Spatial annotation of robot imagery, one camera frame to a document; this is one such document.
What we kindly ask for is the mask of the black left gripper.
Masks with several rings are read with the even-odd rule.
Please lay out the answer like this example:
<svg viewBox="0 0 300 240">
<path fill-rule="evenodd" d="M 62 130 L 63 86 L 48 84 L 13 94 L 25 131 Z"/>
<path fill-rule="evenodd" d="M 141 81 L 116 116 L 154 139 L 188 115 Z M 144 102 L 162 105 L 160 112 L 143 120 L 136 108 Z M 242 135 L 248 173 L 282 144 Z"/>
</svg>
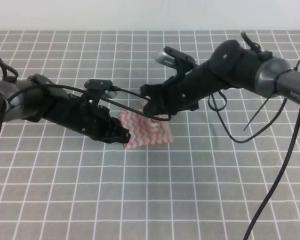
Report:
<svg viewBox="0 0 300 240">
<path fill-rule="evenodd" d="M 52 123 L 106 144 L 127 144 L 131 138 L 118 118 L 111 117 L 105 108 L 73 94 L 56 97 L 44 118 Z"/>
</svg>

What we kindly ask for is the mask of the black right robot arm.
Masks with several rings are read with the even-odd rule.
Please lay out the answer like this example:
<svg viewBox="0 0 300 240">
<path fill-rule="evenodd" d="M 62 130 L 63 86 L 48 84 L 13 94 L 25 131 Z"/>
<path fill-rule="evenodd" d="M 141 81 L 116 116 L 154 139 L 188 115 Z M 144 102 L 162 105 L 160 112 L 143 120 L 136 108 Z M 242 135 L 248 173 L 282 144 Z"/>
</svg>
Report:
<svg viewBox="0 0 300 240">
<path fill-rule="evenodd" d="M 202 64 L 165 46 L 156 62 L 175 69 L 176 75 L 140 88 L 141 95 L 150 98 L 144 113 L 157 116 L 195 111 L 200 100 L 229 88 L 245 89 L 266 99 L 282 96 L 300 104 L 300 72 L 291 69 L 285 59 L 262 51 L 244 32 L 241 36 L 249 49 L 237 40 L 227 40 Z"/>
</svg>

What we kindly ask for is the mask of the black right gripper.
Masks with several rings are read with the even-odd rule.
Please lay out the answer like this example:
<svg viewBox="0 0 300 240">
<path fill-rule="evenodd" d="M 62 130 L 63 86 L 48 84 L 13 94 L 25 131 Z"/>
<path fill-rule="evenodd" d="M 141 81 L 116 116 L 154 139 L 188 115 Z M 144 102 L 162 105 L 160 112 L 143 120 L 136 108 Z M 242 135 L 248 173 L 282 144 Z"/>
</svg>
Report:
<svg viewBox="0 0 300 240">
<path fill-rule="evenodd" d="M 164 83 L 142 85 L 140 94 L 143 97 L 164 102 L 163 109 L 152 101 L 144 101 L 142 111 L 149 116 L 168 118 L 168 113 L 175 115 L 184 110 L 197 109 L 193 105 L 214 92 L 215 76 L 205 67 L 196 67 L 183 77 L 172 76 Z"/>
</svg>

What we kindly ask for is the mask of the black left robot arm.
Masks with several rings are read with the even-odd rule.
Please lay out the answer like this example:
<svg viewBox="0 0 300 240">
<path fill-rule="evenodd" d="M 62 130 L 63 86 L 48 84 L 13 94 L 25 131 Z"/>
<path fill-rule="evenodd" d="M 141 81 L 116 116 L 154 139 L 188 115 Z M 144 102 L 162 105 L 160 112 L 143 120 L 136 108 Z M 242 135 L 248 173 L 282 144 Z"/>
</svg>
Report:
<svg viewBox="0 0 300 240">
<path fill-rule="evenodd" d="M 5 122 L 26 120 L 37 123 L 42 119 L 62 126 L 95 141 L 107 144 L 126 144 L 128 129 L 110 110 L 99 104 L 116 90 L 110 80 L 89 79 L 80 96 L 72 94 L 75 88 L 55 84 L 41 75 L 18 79 L 18 72 L 0 58 L 0 119 Z"/>
</svg>

